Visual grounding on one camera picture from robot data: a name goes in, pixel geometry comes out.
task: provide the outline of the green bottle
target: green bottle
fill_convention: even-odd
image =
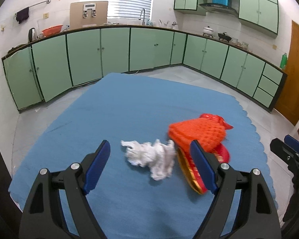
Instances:
[[[286,65],[287,65],[287,60],[288,60],[288,58],[287,58],[287,53],[284,53],[284,54],[282,55],[281,63],[280,63],[280,68],[281,68],[281,69],[285,69],[285,67],[286,67]]]

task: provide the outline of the blue gripper pad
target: blue gripper pad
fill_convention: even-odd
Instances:
[[[96,157],[91,163],[89,169],[85,173],[85,183],[83,186],[83,193],[87,195],[91,190],[95,189],[98,179],[109,159],[111,146],[108,141],[104,141],[103,146],[95,152]]]
[[[290,135],[286,135],[284,142],[299,154],[299,141]]]
[[[215,172],[209,164],[207,158],[203,154],[200,145],[198,145],[198,142],[191,142],[190,154],[196,165],[199,175],[204,182],[205,187],[213,194],[216,194],[218,191],[218,186],[216,184]]]

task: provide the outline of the orange bowl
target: orange bowl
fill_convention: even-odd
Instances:
[[[48,37],[48,36],[51,36],[51,35],[54,35],[54,34],[57,34],[61,31],[62,29],[62,26],[63,25],[57,25],[57,26],[53,26],[53,27],[50,27],[50,28],[46,28],[44,29],[42,32],[43,32],[43,35],[45,37]]]

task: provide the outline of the metal screw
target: metal screw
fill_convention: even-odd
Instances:
[[[43,168],[40,170],[41,175],[45,175],[48,172],[47,168]]]
[[[260,171],[258,169],[253,169],[254,175],[260,175]]]
[[[229,169],[229,165],[227,163],[222,163],[220,165],[220,168],[224,169],[224,170],[228,170]]]
[[[80,167],[80,164],[78,164],[78,163],[71,164],[71,169],[72,170],[77,170],[79,167]]]

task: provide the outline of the drawer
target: drawer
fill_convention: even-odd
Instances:
[[[258,87],[260,87],[272,96],[276,94],[276,91],[278,89],[278,85],[265,76],[262,76],[262,78],[260,79]]]
[[[273,96],[266,93],[262,89],[257,88],[257,90],[254,94],[254,99],[259,101],[261,104],[265,105],[266,107],[269,107],[273,100]]]
[[[276,84],[280,84],[282,72],[271,65],[266,64],[263,75],[274,81]]]

